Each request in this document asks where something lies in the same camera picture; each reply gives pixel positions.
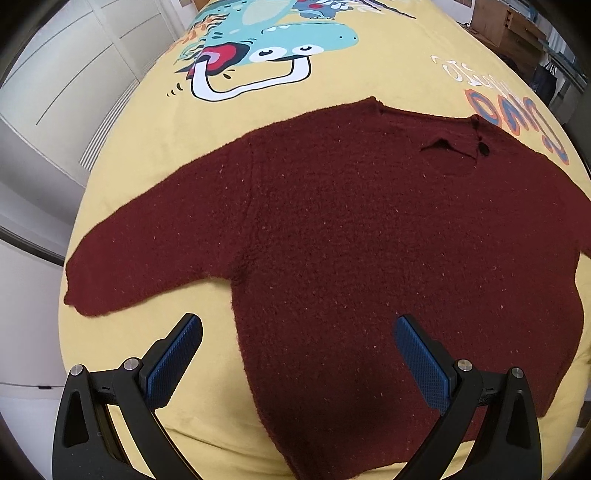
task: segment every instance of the cartoon print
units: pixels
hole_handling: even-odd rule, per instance
[[[191,40],[177,61],[190,61],[178,70],[186,72],[191,81],[192,94],[201,100],[217,102],[234,98],[241,93],[275,85],[300,82],[311,74],[311,56],[331,50],[341,50],[358,42],[357,34],[347,25],[335,22],[337,13],[353,10],[350,5],[379,10],[377,5],[398,14],[410,15],[390,8],[378,0],[219,0],[206,7],[193,21]],[[277,24],[287,14],[299,12],[310,20]],[[219,75],[230,66],[267,61],[291,62],[288,74],[223,92],[212,88],[209,77]]]
[[[189,28],[187,33],[185,33],[185,35],[180,37],[176,42],[169,46],[166,52],[171,51],[177,45],[185,44],[191,40],[195,40],[196,38],[200,38],[204,35],[207,35],[209,33],[209,30],[211,30],[213,27],[217,27],[226,17],[227,15],[208,15],[202,21],[198,23],[193,23],[193,25],[191,26],[191,28]]]
[[[437,55],[432,55],[431,60],[440,65],[452,80],[465,82],[470,86],[465,90],[466,99],[476,114],[500,128],[506,124],[516,137],[530,129],[538,132],[546,150],[556,154],[564,165],[570,164],[569,155],[560,138],[531,98],[523,97],[520,100],[505,82],[497,81],[492,75],[476,75],[465,63],[456,60],[443,61]],[[484,93],[474,90],[474,87],[496,90],[496,104]]]

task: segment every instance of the bed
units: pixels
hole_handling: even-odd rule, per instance
[[[204,54],[209,61],[198,61]],[[95,225],[179,167],[258,128],[368,97],[411,112],[479,115],[544,154],[591,197],[587,172],[550,111],[429,0],[221,0],[161,56],[117,120],[68,257]],[[584,255],[576,287],[585,313],[579,347],[539,419],[545,477],[564,456],[589,382],[591,260]],[[62,298],[66,290],[64,275]],[[257,414],[231,302],[229,283],[213,278],[101,317],[60,302],[64,364],[116,368],[141,357],[185,312],[197,313],[206,340],[158,418],[206,480],[294,478]],[[149,474],[121,415],[112,415],[131,462]],[[461,468],[471,445],[462,444],[447,474]],[[403,465],[359,478],[391,479]]]

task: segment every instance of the knit sweater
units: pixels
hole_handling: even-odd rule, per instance
[[[521,367],[543,416],[582,332],[581,251],[591,203],[546,157],[478,116],[370,98],[251,132],[124,205],[69,259],[64,302],[96,316],[229,279],[262,424],[299,480],[345,480],[409,460],[437,419],[392,339],[403,313],[481,370]]]

